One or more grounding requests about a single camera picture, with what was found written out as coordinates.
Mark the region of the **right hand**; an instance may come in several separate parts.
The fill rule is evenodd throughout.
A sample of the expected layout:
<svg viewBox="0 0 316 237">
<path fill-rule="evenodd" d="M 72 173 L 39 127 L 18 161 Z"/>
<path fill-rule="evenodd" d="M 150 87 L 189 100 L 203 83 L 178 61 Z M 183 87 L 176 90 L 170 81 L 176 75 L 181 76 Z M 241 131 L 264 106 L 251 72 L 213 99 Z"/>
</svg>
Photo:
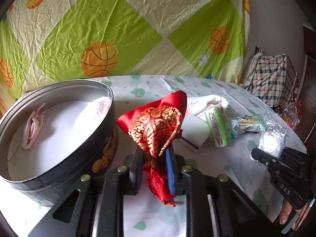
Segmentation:
<svg viewBox="0 0 316 237">
<path fill-rule="evenodd" d="M 285 199 L 282 205 L 282 209 L 279 215 L 279 223 L 281 225 L 284 225 L 287 222 L 287 219 L 292 212 L 293 206 Z M 299 218 L 302 216 L 302 213 L 304 212 L 304 208 L 300 210 L 295 210 L 296 214 L 298 214 Z M 298 220 L 292 225 L 292 229 L 294 229 L 297 226 Z"/>
</svg>

